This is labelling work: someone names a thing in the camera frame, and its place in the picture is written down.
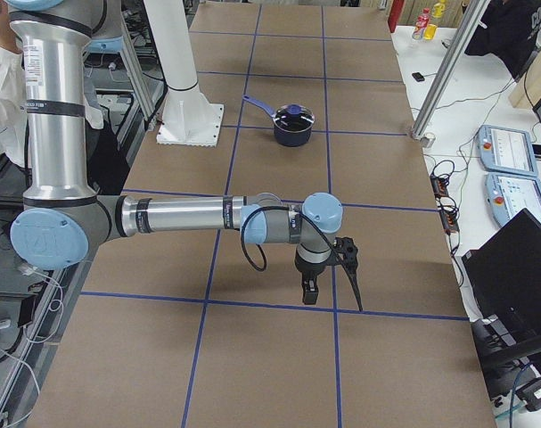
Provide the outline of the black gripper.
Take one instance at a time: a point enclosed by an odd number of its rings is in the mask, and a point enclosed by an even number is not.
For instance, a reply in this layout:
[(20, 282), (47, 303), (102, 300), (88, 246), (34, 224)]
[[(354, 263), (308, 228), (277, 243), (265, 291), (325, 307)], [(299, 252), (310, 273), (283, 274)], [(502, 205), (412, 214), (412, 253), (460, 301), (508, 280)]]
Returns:
[(304, 305), (316, 305), (318, 299), (316, 279), (324, 272), (331, 255), (331, 250), (311, 251), (303, 244), (297, 245), (294, 264), (302, 275), (302, 303)]

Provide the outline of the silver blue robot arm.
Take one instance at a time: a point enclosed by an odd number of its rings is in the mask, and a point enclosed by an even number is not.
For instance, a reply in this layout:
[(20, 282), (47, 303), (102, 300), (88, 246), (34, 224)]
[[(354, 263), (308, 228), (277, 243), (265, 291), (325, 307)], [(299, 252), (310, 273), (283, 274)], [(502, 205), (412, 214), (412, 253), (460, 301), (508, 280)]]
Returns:
[(32, 173), (11, 242), (29, 264), (67, 268), (103, 243), (138, 233), (230, 229), (245, 245), (293, 244), (307, 305), (316, 303), (326, 267), (341, 266), (356, 280), (357, 247), (339, 237), (343, 208), (329, 193), (288, 205), (271, 193), (158, 200), (98, 194), (87, 181), (83, 56), (123, 49), (121, 4), (11, 1), (8, 11), (24, 54)]

